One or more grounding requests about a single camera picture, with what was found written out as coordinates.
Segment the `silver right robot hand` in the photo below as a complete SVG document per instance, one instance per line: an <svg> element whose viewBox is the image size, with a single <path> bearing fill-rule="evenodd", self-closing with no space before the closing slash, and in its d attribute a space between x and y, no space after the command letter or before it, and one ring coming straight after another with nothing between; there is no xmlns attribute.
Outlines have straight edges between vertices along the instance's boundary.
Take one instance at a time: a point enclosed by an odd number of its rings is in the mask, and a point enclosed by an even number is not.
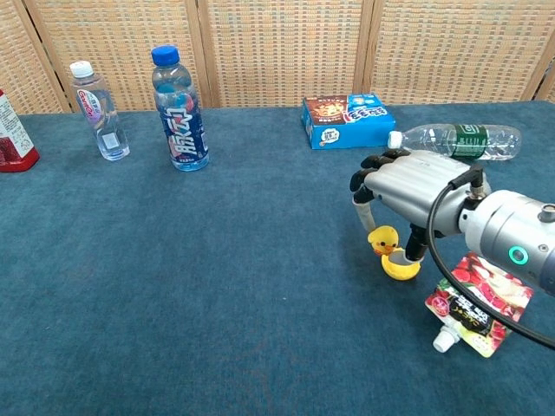
<svg viewBox="0 0 555 416"><path fill-rule="evenodd" d="M349 182L352 201L366 231L376 228L370 202L378 200L405 218L411 227L406 246L389 260L400 266L419 263L428 247L426 225L441 191L471 168L430 151L388 150L369 155Z"/></svg>

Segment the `small yellow rubber duck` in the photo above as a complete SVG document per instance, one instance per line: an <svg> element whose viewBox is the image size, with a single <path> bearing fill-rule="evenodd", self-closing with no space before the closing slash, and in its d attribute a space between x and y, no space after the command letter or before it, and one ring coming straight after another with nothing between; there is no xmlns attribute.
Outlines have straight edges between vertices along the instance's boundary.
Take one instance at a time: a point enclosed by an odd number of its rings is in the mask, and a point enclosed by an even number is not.
<svg viewBox="0 0 555 416"><path fill-rule="evenodd" d="M368 234L367 240L377 256L388 256L399 248L398 232L390 225L375 228Z"/></svg>

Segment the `red fruit drink pouch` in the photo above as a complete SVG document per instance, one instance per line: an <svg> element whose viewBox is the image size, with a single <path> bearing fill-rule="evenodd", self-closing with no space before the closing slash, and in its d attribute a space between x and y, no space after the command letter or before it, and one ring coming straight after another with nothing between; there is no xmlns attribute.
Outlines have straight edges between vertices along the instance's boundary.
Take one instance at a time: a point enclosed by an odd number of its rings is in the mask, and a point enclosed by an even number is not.
<svg viewBox="0 0 555 416"><path fill-rule="evenodd" d="M473 252L467 253L452 270L456 279L482 302L518 321L534 290L512 274ZM472 304L445 278L436 285L425 305L442 322L433 346L440 353L455 343L466 342L485 358L498 349L511 330Z"/></svg>

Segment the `blue sports drink bottle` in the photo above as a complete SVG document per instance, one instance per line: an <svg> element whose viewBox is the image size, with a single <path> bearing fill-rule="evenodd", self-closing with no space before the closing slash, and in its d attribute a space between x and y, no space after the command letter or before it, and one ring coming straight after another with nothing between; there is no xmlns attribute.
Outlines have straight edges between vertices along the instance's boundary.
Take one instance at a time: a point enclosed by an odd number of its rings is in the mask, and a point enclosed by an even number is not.
<svg viewBox="0 0 555 416"><path fill-rule="evenodd" d="M194 172L209 162L200 101L192 77L174 45L152 49L153 97L170 160L182 172Z"/></svg>

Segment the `clear bottle with green label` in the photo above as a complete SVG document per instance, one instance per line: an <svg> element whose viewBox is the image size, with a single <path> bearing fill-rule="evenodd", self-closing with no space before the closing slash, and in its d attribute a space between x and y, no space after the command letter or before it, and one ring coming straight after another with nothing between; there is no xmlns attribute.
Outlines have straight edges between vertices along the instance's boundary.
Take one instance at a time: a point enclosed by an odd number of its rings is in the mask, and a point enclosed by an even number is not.
<svg viewBox="0 0 555 416"><path fill-rule="evenodd" d="M424 150L454 159L505 161L520 151L515 127L483 124L427 124L388 134L390 149Z"/></svg>

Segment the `yellow scalloped plastic dish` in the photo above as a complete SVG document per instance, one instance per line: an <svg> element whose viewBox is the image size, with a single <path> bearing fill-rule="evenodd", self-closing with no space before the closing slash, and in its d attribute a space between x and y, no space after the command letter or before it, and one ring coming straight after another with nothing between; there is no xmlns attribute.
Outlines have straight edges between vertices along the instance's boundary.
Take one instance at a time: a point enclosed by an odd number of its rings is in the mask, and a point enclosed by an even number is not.
<svg viewBox="0 0 555 416"><path fill-rule="evenodd" d="M381 256L381 265L387 276L397 281L408 281L415 278L421 270L421 264L416 263L395 263L395 260L404 259L404 249L394 248L388 255Z"/></svg>

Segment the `blue snack box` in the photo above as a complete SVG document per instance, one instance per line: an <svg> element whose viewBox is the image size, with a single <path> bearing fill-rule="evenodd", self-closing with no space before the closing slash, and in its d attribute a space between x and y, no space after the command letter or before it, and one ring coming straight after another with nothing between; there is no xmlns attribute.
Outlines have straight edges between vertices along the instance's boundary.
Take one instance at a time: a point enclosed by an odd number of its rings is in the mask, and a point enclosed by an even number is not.
<svg viewBox="0 0 555 416"><path fill-rule="evenodd" d="M376 94L304 97L301 120L313 150L386 146L395 130Z"/></svg>

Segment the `woven rattan folding screen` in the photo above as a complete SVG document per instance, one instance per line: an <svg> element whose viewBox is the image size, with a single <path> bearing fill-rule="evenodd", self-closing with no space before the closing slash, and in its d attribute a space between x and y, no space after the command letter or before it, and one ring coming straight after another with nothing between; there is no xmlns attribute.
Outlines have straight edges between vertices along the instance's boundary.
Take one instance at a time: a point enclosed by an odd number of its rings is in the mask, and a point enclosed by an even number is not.
<svg viewBox="0 0 555 416"><path fill-rule="evenodd" d="M74 112L79 60L119 110L151 110L162 44L204 107L555 103L555 0L0 0L0 88L20 114Z"/></svg>

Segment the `small clear bottle white cap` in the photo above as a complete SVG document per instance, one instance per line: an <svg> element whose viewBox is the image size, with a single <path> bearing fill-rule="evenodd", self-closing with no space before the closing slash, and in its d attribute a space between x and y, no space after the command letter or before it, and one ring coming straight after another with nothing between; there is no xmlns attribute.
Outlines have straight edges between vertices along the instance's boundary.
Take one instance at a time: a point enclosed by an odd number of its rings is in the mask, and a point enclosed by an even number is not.
<svg viewBox="0 0 555 416"><path fill-rule="evenodd" d="M109 161L128 156L127 136L105 79L88 61L72 62L69 69L76 103L93 132L101 156Z"/></svg>

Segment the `red and white carton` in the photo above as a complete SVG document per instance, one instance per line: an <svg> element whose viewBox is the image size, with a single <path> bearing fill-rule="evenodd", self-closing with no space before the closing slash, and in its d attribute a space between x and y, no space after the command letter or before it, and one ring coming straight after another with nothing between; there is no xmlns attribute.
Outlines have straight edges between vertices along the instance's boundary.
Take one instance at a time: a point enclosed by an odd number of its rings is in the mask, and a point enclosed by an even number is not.
<svg viewBox="0 0 555 416"><path fill-rule="evenodd" d="M0 172L25 172L39 159L23 123L0 89Z"/></svg>

